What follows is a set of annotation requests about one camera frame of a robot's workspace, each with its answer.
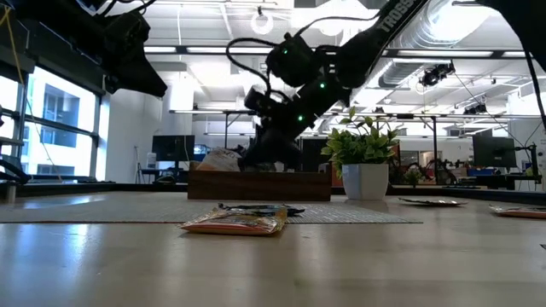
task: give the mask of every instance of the gray placemat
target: gray placemat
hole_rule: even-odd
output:
[[[5,206],[0,210],[0,223],[182,223],[209,212],[217,205],[212,201],[135,197],[44,209]],[[287,205],[305,209],[300,217],[290,217],[288,223],[419,223],[343,202]]]

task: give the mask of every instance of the ceiling light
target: ceiling light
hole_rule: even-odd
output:
[[[526,53],[523,51],[506,51],[502,54],[502,57],[519,57],[519,58],[525,58]]]
[[[175,110],[172,112],[177,114],[224,114],[224,111],[220,110]]]
[[[222,133],[222,132],[205,132],[204,136],[254,136],[254,133]]]
[[[400,50],[399,56],[424,56],[424,57],[489,57],[493,51],[466,51],[466,50]]]
[[[153,46],[153,47],[144,47],[145,53],[176,53],[177,48],[176,47],[160,47],[160,46]]]
[[[186,49],[190,54],[215,54],[224,55],[225,47],[188,47]],[[232,55],[268,55],[271,52],[271,48],[263,47],[231,47],[229,52]]]
[[[267,12],[260,11],[260,13],[261,14],[258,12],[254,13],[252,19],[250,20],[250,27],[256,34],[265,35],[273,30],[273,17]],[[262,26],[258,26],[258,18],[260,17],[265,17],[266,19],[265,24]]]
[[[434,64],[450,64],[451,60],[435,60],[435,59],[392,59],[395,63],[434,63]]]

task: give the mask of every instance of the robotic arm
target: robotic arm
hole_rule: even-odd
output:
[[[273,101],[269,93],[251,90],[246,107],[262,119],[257,139],[241,162],[241,166],[261,162],[282,161],[294,168],[299,163],[299,150],[293,140],[337,101],[349,105],[352,89],[364,84],[386,46],[404,29],[428,0],[390,0],[378,13],[377,22],[358,33],[345,45],[319,46],[314,51],[300,36],[285,35],[268,55],[270,71],[292,87],[301,87],[297,95],[282,103]],[[534,33],[546,30],[539,12],[546,9],[542,0],[477,0],[479,4],[498,10],[513,27],[526,50],[533,53],[542,67],[546,54]]]
[[[40,22],[105,73],[106,90],[163,96],[167,86],[144,55],[150,27],[140,8],[119,15],[91,15],[106,0],[5,0],[18,19]],[[115,2],[130,3],[131,0]],[[142,9],[152,4],[149,0]]]

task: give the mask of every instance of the small object on table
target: small object on table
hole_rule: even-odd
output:
[[[189,232],[217,235],[272,235],[287,221],[287,208],[245,210],[214,208],[204,216],[177,225]]]
[[[546,218],[546,207],[502,208],[500,206],[489,205],[489,209],[500,217]]]
[[[259,213],[267,212],[273,215],[275,215],[275,212],[278,211],[279,209],[285,208],[288,211],[289,217],[296,217],[298,214],[305,212],[305,209],[298,209],[298,208],[294,208],[292,206],[287,206],[287,205],[226,206],[222,203],[218,203],[218,208],[224,209],[224,210],[241,209],[241,210],[255,211]]]
[[[454,201],[454,200],[410,200],[405,198],[398,198],[399,200],[407,201],[411,204],[426,205],[426,206],[460,206],[466,205],[466,201]]]

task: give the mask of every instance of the desk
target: desk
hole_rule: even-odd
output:
[[[541,182],[542,176],[526,176],[526,175],[490,175],[476,176],[474,178],[476,185],[484,185],[488,188],[506,188],[515,190],[516,181],[536,181]]]

